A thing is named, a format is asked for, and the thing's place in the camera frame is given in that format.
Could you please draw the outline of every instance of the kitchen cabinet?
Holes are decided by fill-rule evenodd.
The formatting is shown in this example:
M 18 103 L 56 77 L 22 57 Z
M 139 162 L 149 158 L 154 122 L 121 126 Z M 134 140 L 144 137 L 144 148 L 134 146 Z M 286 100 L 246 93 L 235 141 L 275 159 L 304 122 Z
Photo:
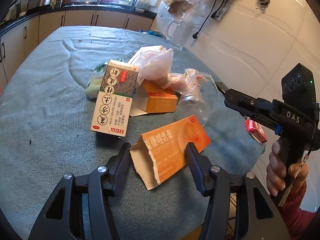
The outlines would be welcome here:
M 8 82 L 25 60 L 23 27 L 23 24 L 19 24 L 0 38 L 2 63 Z
M 96 10 L 66 11 L 64 26 L 92 26 L 95 22 Z
M 128 14 L 123 28 L 136 32 L 140 29 L 142 29 L 143 31 L 148 31 L 150 30 L 152 22 L 152 19 L 138 15 Z
M 25 57 L 28 57 L 29 54 L 39 45 L 39 20 L 40 16 L 36 16 L 23 23 Z
M 123 28 L 126 18 L 126 13 L 97 11 L 94 26 Z
M 7 86 L 8 83 L 7 83 L 7 79 L 5 77 L 2 60 L 0 60 L 0 61 L 1 61 L 1 63 L 0 63 L 0 96 L 1 96 L 4 88 Z
M 56 29 L 64 26 L 66 11 L 46 13 L 40 15 L 39 43 L 53 33 Z

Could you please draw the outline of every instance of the metal screw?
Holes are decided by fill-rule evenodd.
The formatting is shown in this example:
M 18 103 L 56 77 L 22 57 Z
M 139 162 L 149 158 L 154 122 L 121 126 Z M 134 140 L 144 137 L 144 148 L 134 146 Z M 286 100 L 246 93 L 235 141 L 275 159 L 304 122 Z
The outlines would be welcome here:
M 67 173 L 63 176 L 64 179 L 71 179 L 72 178 L 72 174 L 71 173 Z
M 101 167 L 98 168 L 98 171 L 101 172 L 101 173 L 104 173 L 105 171 L 107 171 L 107 169 L 108 169 L 107 167 L 101 166 Z
M 255 177 L 255 175 L 252 173 L 252 172 L 247 172 L 246 176 L 249 178 L 249 179 L 253 179 Z
M 212 172 L 219 172 L 219 171 L 220 171 L 220 167 L 219 167 L 219 166 L 212 166 L 212 167 L 210 168 L 210 170 L 211 170 Z

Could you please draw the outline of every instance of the red sleeve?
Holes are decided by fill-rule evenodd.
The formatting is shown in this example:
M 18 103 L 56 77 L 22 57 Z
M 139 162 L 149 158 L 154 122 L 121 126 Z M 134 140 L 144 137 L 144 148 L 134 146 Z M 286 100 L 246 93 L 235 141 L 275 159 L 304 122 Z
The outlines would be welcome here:
M 291 237 L 300 236 L 316 215 L 300 208 L 306 189 L 307 183 L 304 182 L 297 193 L 288 196 L 283 207 L 278 207 Z

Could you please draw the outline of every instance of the sink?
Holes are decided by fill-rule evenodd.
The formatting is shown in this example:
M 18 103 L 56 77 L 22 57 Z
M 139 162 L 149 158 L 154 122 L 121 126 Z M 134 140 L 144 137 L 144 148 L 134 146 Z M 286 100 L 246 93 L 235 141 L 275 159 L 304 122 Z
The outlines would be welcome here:
M 99 6 L 99 7 L 106 7 L 106 8 L 123 8 L 119 5 L 105 5 L 105 4 L 75 4 L 75 5 L 66 5 L 64 7 L 77 7 L 77 6 Z

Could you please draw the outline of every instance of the glass pitcher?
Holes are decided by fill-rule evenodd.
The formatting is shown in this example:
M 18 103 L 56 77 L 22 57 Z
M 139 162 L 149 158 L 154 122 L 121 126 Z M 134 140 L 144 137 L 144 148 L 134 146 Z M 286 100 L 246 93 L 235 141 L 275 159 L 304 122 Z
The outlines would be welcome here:
M 176 29 L 172 36 L 169 36 L 169 28 L 172 24 L 177 24 Z M 165 36 L 170 39 L 170 43 L 178 50 L 182 50 L 187 43 L 188 38 L 192 35 L 192 31 L 195 28 L 194 24 L 185 22 L 183 20 L 172 20 L 165 30 Z

